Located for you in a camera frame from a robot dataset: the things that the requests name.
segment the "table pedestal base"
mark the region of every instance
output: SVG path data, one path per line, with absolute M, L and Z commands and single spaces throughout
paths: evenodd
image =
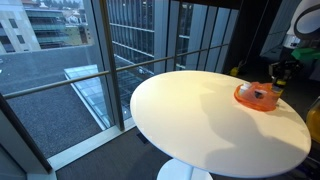
M 166 162 L 158 173 L 157 180 L 212 180 L 211 175 L 203 170 L 193 168 L 176 159 Z

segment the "glass facade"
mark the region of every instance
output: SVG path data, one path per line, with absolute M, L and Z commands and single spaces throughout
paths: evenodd
M 11 14 L 18 27 L 18 37 L 11 37 L 13 28 L 2 28 L 11 21 L 1 19 L 6 24 L 0 27 L 0 91 L 46 158 L 124 124 L 131 118 L 131 95 L 144 80 L 173 70 L 221 70 L 238 15 L 235 9 L 178 1 L 80 4 L 40 9 L 37 4 L 0 3 L 24 9 L 17 16 L 10 8 L 0 12 Z M 102 6 L 107 21 L 102 20 Z M 23 31 L 23 24 L 32 29 Z M 100 33 L 105 27 L 110 37 Z M 8 53 L 15 50 L 19 53 Z M 58 85 L 66 81 L 71 86 Z M 12 95 L 48 84 L 54 85 Z

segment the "dark wall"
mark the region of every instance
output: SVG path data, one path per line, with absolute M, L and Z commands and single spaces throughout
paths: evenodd
M 282 0 L 243 0 L 223 72 L 259 57 Z

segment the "orange object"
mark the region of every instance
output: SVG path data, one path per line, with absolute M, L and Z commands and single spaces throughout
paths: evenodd
M 276 109 L 280 93 L 275 93 L 271 90 L 272 83 L 260 84 L 252 82 L 251 87 L 239 94 L 240 87 L 241 85 L 236 88 L 234 97 L 242 105 L 258 111 L 272 111 Z
M 312 105 L 306 120 L 311 138 L 320 143 L 320 97 Z

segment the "table top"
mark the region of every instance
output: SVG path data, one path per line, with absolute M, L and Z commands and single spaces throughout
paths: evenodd
M 214 174 L 260 178 L 295 168 L 311 147 L 303 119 L 281 99 L 269 112 L 239 104 L 233 93 L 244 82 L 204 71 L 160 74 L 134 91 L 132 117 L 157 148 Z

